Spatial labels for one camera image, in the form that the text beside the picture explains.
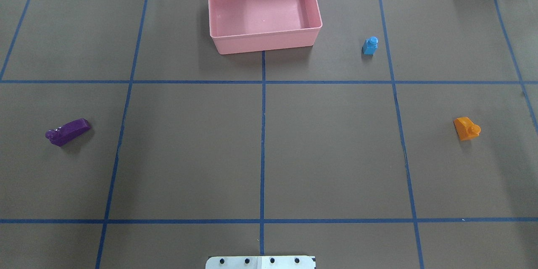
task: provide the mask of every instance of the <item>vertical blue line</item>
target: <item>vertical blue line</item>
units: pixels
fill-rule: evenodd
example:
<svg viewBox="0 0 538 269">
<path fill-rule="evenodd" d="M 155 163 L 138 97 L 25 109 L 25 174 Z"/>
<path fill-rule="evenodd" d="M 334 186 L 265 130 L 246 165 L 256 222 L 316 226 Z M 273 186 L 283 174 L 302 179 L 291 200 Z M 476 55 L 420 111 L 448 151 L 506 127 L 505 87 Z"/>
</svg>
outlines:
<svg viewBox="0 0 538 269">
<path fill-rule="evenodd" d="M 261 52 L 261 164 L 260 164 L 260 255 L 265 254 L 265 51 Z"/>
<path fill-rule="evenodd" d="M 536 123 L 536 116 L 534 115 L 533 107 L 530 104 L 529 95 L 527 93 L 527 89 L 525 88 L 525 83 L 523 83 L 523 77 L 521 76 L 519 65 L 517 64 L 517 60 L 515 59 L 514 49 L 512 48 L 512 44 L 510 43 L 510 39 L 508 38 L 508 33 L 506 32 L 506 28 L 504 26 L 503 17 L 501 16 L 501 11 L 499 9 L 499 3 L 497 2 L 497 0 L 493 0 L 493 2 L 495 3 L 495 10 L 497 11 L 497 17 L 499 18 L 501 29 L 503 30 L 503 35 L 506 40 L 506 45 L 508 45 L 508 50 L 510 51 L 510 56 L 512 57 L 512 62 L 514 64 L 515 73 L 517 74 L 517 79 L 519 79 L 521 90 L 523 91 L 523 95 L 525 96 L 525 102 L 527 102 L 527 107 L 529 108 L 530 118 L 532 119 L 533 124 L 534 124 L 534 130 L 536 131 L 536 134 L 538 135 L 538 123 Z"/>
<path fill-rule="evenodd" d="M 140 48 L 140 39 L 142 39 L 142 29 L 144 28 L 144 17 L 146 15 L 146 7 L 148 6 L 148 0 L 144 0 L 144 7 L 142 8 L 142 17 L 140 18 L 140 27 L 138 28 L 138 38 L 136 41 L 136 47 L 134 49 L 134 58 L 133 58 L 133 65 L 131 68 L 131 77 L 129 78 L 129 88 L 127 89 L 127 97 L 125 99 L 125 106 L 123 107 L 123 116 L 121 118 L 121 128 L 119 130 L 119 138 L 118 138 L 118 145 L 116 147 L 116 158 L 114 160 L 114 166 L 112 170 L 112 177 L 110 179 L 110 188 L 108 190 L 108 198 L 106 199 L 106 209 L 104 212 L 104 222 L 103 222 L 103 228 L 101 230 L 101 237 L 99 240 L 99 249 L 98 249 L 98 255 L 95 261 L 95 268 L 98 269 L 100 267 L 100 260 L 101 256 L 103 255 L 103 247 L 104 247 L 104 240 L 106 236 L 106 227 L 108 225 L 108 218 L 110 215 L 110 205 L 112 204 L 112 195 L 114 192 L 114 183 L 116 181 L 116 173 L 118 171 L 118 163 L 119 163 L 119 150 L 121 148 L 121 142 L 123 141 L 123 131 L 125 130 L 125 118 L 127 117 L 127 110 L 129 108 L 129 101 L 131 100 L 131 90 L 133 86 L 133 80 L 134 80 L 134 72 L 136 70 L 136 62 L 138 59 L 138 49 Z"/>
<path fill-rule="evenodd" d="M 422 244 L 420 242 L 419 223 L 417 221 L 417 211 L 415 209 L 415 198 L 413 195 L 413 185 L 411 184 L 411 172 L 409 171 L 409 161 L 407 160 L 407 148 L 405 145 L 404 128 L 400 114 L 400 104 L 398 103 L 398 93 L 396 91 L 396 80 L 394 78 L 394 69 L 392 68 L 392 57 L 390 56 L 390 47 L 388 45 L 387 24 L 385 22 L 385 11 L 383 9 L 383 0 L 379 0 L 379 9 L 381 10 L 381 20 L 383 23 L 383 34 L 385 35 L 385 47 L 387 48 L 388 68 L 390 70 L 390 81 L 392 82 L 392 94 L 394 96 L 394 106 L 396 107 L 396 117 L 398 119 L 398 128 L 400 131 L 400 142 L 405 158 L 405 169 L 407 174 L 407 190 L 409 191 L 409 202 L 411 203 L 411 214 L 413 215 L 413 226 L 415 228 L 415 240 L 417 241 L 417 253 L 419 254 L 420 269 L 424 269 L 424 260 L 422 257 Z"/>
<path fill-rule="evenodd" d="M 9 61 L 9 57 L 11 56 L 11 51 L 13 51 L 13 47 L 15 46 L 15 41 L 17 40 L 17 36 L 19 35 L 19 30 L 21 30 L 21 25 L 23 24 L 24 16 L 26 15 L 26 11 L 28 10 L 29 5 L 30 5 L 30 0 L 26 0 L 23 13 L 21 14 L 21 18 L 19 19 L 19 24 L 17 24 L 17 28 L 15 29 L 15 34 L 13 34 L 13 39 L 11 39 L 11 45 L 9 45 L 8 53 L 5 55 L 4 65 L 2 66 L 2 70 L 0 70 L 0 81 L 2 80 L 2 77 L 4 77 L 4 72 L 5 72 L 6 67 L 8 66 L 8 61 Z"/>
</svg>

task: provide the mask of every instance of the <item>blue line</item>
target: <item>blue line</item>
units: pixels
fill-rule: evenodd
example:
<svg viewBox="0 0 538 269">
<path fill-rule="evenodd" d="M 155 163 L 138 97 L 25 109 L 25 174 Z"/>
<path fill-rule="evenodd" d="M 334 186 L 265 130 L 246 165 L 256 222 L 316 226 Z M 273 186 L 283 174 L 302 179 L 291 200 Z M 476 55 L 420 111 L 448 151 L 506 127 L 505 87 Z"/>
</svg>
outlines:
<svg viewBox="0 0 538 269">
<path fill-rule="evenodd" d="M 499 9 L 499 3 L 497 3 L 497 0 L 493 0 L 493 2 L 495 3 L 495 10 L 497 11 L 499 23 L 501 24 L 501 29 L 503 30 L 503 35 L 505 36 L 506 45 L 508 46 L 508 50 L 510 51 L 510 56 L 512 57 L 512 62 L 514 64 L 515 72 L 517 73 L 517 78 L 519 79 L 519 83 L 521 84 L 523 95 L 525 96 L 525 101 L 527 102 L 527 107 L 529 108 L 530 118 L 532 119 L 533 124 L 534 124 L 534 131 L 536 131 L 536 134 L 538 135 L 538 123 L 536 122 L 536 115 L 534 114 L 533 107 L 530 104 L 529 95 L 527 93 L 527 89 L 525 88 L 525 84 L 523 83 L 523 77 L 521 77 L 521 71 L 519 70 L 519 65 L 517 64 L 517 60 L 515 59 L 515 54 L 512 48 L 512 44 L 510 43 L 508 33 L 506 32 L 506 28 L 504 26 L 503 17 L 501 16 L 501 11 Z"/>
<path fill-rule="evenodd" d="M 0 224 L 102 224 L 102 219 L 0 219 Z"/>
<path fill-rule="evenodd" d="M 260 255 L 265 254 L 265 51 L 261 52 L 261 163 L 260 163 Z"/>
<path fill-rule="evenodd" d="M 2 80 L 2 77 L 4 77 L 4 72 L 5 72 L 6 67 L 8 66 L 9 57 L 11 56 L 11 51 L 13 51 L 13 47 L 15 47 L 15 41 L 17 41 L 17 36 L 19 35 L 19 30 L 21 30 L 21 25 L 23 24 L 24 16 L 26 15 L 26 11 L 28 10 L 29 5 L 30 5 L 30 0 L 26 0 L 23 13 L 21 14 L 21 18 L 19 19 L 19 24 L 17 24 L 17 29 L 15 29 L 15 34 L 13 34 L 13 39 L 11 39 L 11 45 L 9 45 L 8 53 L 5 55 L 4 65 L 2 66 L 2 70 L 0 70 L 0 81 Z"/>
<path fill-rule="evenodd" d="M 492 85 L 506 85 L 506 84 L 519 84 L 518 81 L 395 81 L 396 84 L 492 84 Z"/>
<path fill-rule="evenodd" d="M 261 81 L 134 80 L 135 84 L 261 84 Z"/>
<path fill-rule="evenodd" d="M 391 81 L 311 81 L 311 80 L 305 80 L 305 81 L 266 81 L 267 84 L 390 84 Z"/>
<path fill-rule="evenodd" d="M 400 115 L 400 105 L 398 103 L 398 93 L 396 91 L 396 80 L 394 78 L 394 69 L 392 66 L 392 57 L 390 56 L 390 46 L 388 44 L 387 24 L 385 21 L 385 11 L 383 9 L 383 0 L 379 0 L 379 9 L 381 10 L 381 20 L 383 24 L 383 34 L 385 35 L 385 47 L 387 48 L 388 68 L 390 70 L 390 80 L 392 81 L 392 94 L 394 95 L 394 105 L 396 107 L 396 117 L 398 118 L 398 129 L 400 131 L 400 141 L 405 158 L 405 169 L 407 173 L 407 189 L 409 191 L 409 202 L 411 202 L 411 214 L 413 215 L 413 226 L 415 228 L 415 240 L 417 241 L 417 253 L 419 254 L 420 269 L 424 269 L 424 259 L 422 257 L 422 244 L 420 242 L 419 224 L 417 223 L 417 211 L 415 209 L 415 198 L 413 196 L 413 185 L 411 184 L 411 172 L 409 171 L 409 161 L 407 159 L 407 148 L 405 145 L 404 128 Z"/>
<path fill-rule="evenodd" d="M 101 230 L 101 237 L 99 241 L 99 250 L 98 255 L 95 261 L 95 269 L 99 269 L 100 267 L 100 259 L 103 254 L 103 247 L 104 247 L 104 240 L 106 237 L 106 225 L 107 220 L 110 215 L 110 205 L 112 203 L 112 195 L 114 192 L 114 183 L 116 181 L 116 173 L 118 171 L 118 162 L 119 162 L 119 151 L 121 149 L 121 141 L 123 140 L 123 131 L 125 130 L 125 118 L 127 117 L 127 110 L 129 108 L 129 101 L 131 99 L 131 90 L 133 87 L 133 80 L 134 80 L 134 72 L 136 70 L 136 62 L 138 60 L 138 50 L 140 48 L 140 40 L 142 39 L 142 29 L 144 28 L 144 17 L 146 15 L 146 7 L 148 6 L 148 0 L 144 0 L 144 7 L 142 8 L 142 17 L 140 18 L 140 27 L 138 28 L 138 38 L 136 41 L 136 47 L 134 49 L 134 58 L 133 58 L 133 65 L 131 68 L 131 77 L 129 78 L 129 88 L 127 89 L 127 97 L 125 99 L 125 107 L 123 108 L 123 116 L 121 118 L 121 128 L 119 130 L 119 138 L 118 138 L 118 145 L 116 147 L 116 158 L 114 160 L 114 166 L 112 170 L 112 177 L 110 179 L 110 188 L 108 191 L 108 198 L 106 199 L 106 209 L 104 212 L 104 223 L 103 228 Z"/>
<path fill-rule="evenodd" d="M 259 219 L 109 219 L 108 224 L 259 224 Z"/>
<path fill-rule="evenodd" d="M 127 84 L 129 80 L 2 80 L 15 84 Z"/>
<path fill-rule="evenodd" d="M 259 224 L 261 219 L 0 219 L 0 224 Z M 444 217 L 418 219 L 264 219 L 264 224 L 538 222 L 538 217 Z"/>
</svg>

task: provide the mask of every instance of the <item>blue bottle-shaped object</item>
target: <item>blue bottle-shaped object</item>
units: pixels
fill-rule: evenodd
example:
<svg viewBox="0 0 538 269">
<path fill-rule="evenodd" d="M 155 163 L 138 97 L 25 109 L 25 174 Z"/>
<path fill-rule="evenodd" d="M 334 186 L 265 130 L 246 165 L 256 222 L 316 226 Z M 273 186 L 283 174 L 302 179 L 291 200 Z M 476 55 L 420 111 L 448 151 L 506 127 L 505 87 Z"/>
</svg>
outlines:
<svg viewBox="0 0 538 269">
<path fill-rule="evenodd" d="M 373 55 L 377 50 L 377 37 L 369 37 L 363 44 L 363 54 Z"/>
</svg>

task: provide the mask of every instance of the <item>box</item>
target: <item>box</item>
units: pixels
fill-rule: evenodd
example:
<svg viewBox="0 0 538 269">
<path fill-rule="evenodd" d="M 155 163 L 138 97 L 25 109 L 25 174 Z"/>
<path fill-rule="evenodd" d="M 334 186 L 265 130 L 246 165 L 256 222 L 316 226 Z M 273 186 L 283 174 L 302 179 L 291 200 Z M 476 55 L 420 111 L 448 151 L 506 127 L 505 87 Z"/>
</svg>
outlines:
<svg viewBox="0 0 538 269">
<path fill-rule="evenodd" d="M 312 46 L 317 0 L 208 0 L 209 34 L 220 54 Z"/>
</svg>

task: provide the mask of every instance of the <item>gray surface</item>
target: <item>gray surface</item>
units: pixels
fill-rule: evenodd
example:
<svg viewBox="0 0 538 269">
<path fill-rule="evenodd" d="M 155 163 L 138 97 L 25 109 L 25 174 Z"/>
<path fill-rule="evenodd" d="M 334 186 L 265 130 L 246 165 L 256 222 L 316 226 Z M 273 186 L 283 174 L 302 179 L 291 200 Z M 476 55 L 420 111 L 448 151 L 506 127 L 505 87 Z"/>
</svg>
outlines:
<svg viewBox="0 0 538 269">
<path fill-rule="evenodd" d="M 265 225 L 266 254 L 311 254 L 321 269 L 419 268 L 411 224 Z"/>
<path fill-rule="evenodd" d="M 129 79 L 143 4 L 32 0 L 4 79 Z"/>
<path fill-rule="evenodd" d="M 136 85 L 111 218 L 259 217 L 260 116 L 259 85 Z"/>
<path fill-rule="evenodd" d="M 148 0 L 136 79 L 261 80 L 260 64 L 261 52 L 217 52 L 207 0 Z"/>
<path fill-rule="evenodd" d="M 390 85 L 270 85 L 266 97 L 267 218 L 411 217 Z"/>
<path fill-rule="evenodd" d="M 398 100 L 419 217 L 538 216 L 538 137 L 519 85 L 398 85 Z M 459 141 L 460 116 L 480 137 Z"/>
<path fill-rule="evenodd" d="M 25 1 L 0 0 L 12 10 L 0 10 L 0 56 Z M 517 80 L 493 0 L 383 1 L 396 80 Z M 517 25 L 506 3 L 525 0 L 512 1 L 499 5 L 530 80 L 534 53 L 522 54 L 536 40 L 519 31 L 532 20 L 523 11 Z M 134 79 L 262 79 L 261 53 L 217 54 L 205 3 L 148 0 Z M 102 221 L 128 84 L 43 80 L 129 79 L 143 4 L 31 0 L 0 79 L 0 267 L 95 267 L 107 222 L 101 268 L 203 268 L 209 256 L 261 253 L 261 243 L 265 254 L 315 255 L 325 269 L 419 268 L 389 83 L 267 83 L 262 154 L 261 83 L 135 82 Z M 268 51 L 267 80 L 389 80 L 379 1 L 319 6 L 315 46 Z M 380 48 L 365 58 L 371 35 Z M 22 79 L 41 82 L 9 83 Z M 526 87 L 536 110 L 538 85 Z M 538 136 L 519 84 L 397 89 L 417 217 L 459 221 L 419 223 L 425 269 L 538 267 Z M 458 116 L 479 124 L 480 137 L 459 142 Z M 77 140 L 59 148 L 44 138 L 81 117 L 93 130 Z M 265 218 L 290 219 L 265 221 L 265 240 L 259 224 L 245 224 L 261 215 L 262 158 Z"/>
<path fill-rule="evenodd" d="M 0 85 L 0 217 L 102 219 L 126 84 Z M 48 129 L 86 118 L 92 129 L 62 148 Z"/>
<path fill-rule="evenodd" d="M 0 267 L 93 268 L 100 224 L 2 224 Z"/>
<path fill-rule="evenodd" d="M 0 68 L 3 66 L 8 53 L 13 34 L 19 24 L 26 0 L 2 1 L 0 9 Z"/>
<path fill-rule="evenodd" d="M 421 224 L 425 268 L 536 268 L 538 223 Z"/>
<path fill-rule="evenodd" d="M 109 225 L 102 269 L 205 268 L 211 256 L 258 255 L 257 224 Z"/>
<path fill-rule="evenodd" d="M 318 0 L 323 27 L 313 47 L 267 51 L 268 80 L 390 80 L 378 0 Z M 362 54 L 368 37 L 375 56 Z"/>
<path fill-rule="evenodd" d="M 398 80 L 514 81 L 493 0 L 383 0 Z"/>
<path fill-rule="evenodd" d="M 521 76 L 525 81 L 538 80 L 538 1 L 497 0 L 506 32 L 514 49 Z"/>
</svg>

